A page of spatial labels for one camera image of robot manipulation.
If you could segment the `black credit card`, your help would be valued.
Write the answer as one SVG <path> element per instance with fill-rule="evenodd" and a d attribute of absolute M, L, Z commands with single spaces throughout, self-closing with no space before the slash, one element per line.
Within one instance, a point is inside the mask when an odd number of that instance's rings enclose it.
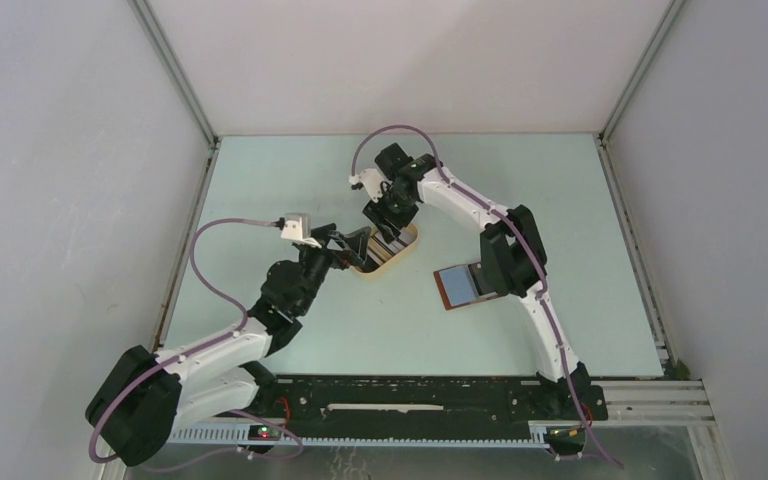
<path fill-rule="evenodd" d="M 483 269 L 480 262 L 474 262 L 468 265 L 473 286 L 476 291 L 476 295 L 481 297 L 491 292 L 491 289 L 487 286 L 486 280 L 483 275 Z"/>

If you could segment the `brown leather card holder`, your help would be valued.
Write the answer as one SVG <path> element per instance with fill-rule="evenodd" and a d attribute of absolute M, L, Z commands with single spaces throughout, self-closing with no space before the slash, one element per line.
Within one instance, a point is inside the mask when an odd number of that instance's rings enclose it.
<path fill-rule="evenodd" d="M 487 286 L 491 289 L 491 292 L 481 297 L 476 295 L 472 278 L 468 270 L 469 264 L 471 263 L 450 266 L 433 273 L 435 284 L 446 311 L 468 307 L 501 297 L 501 295 L 492 288 L 485 276 L 484 278 Z"/>

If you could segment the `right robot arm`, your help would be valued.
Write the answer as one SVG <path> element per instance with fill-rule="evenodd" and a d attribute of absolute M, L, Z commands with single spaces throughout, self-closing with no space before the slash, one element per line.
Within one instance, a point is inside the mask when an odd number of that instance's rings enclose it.
<path fill-rule="evenodd" d="M 580 407 L 591 378 L 552 304 L 547 255 L 529 208 L 499 204 L 463 183 L 433 153 L 413 158 L 397 143 L 376 156 L 374 167 L 352 167 L 349 184 L 368 195 L 363 213 L 389 240 L 411 223 L 422 205 L 475 231 L 491 290 L 515 297 L 530 318 L 543 408 L 566 418 Z"/>

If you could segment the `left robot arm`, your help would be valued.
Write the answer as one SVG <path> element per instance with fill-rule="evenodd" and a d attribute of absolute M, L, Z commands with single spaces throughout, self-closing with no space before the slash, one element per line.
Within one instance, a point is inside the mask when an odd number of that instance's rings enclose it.
<path fill-rule="evenodd" d="M 85 410 L 93 428 L 88 445 L 93 462 L 138 466 L 173 433 L 201 420 L 233 411 L 257 417 L 272 411 L 276 390 L 262 359 L 300 331 L 300 319 L 330 270 L 366 264 L 372 233 L 362 227 L 344 234 L 333 223 L 309 228 L 300 214 L 263 225 L 280 229 L 297 258 L 269 267 L 250 308 L 205 285 L 240 311 L 230 326 L 173 349 L 151 352 L 136 345 L 123 352 Z"/>

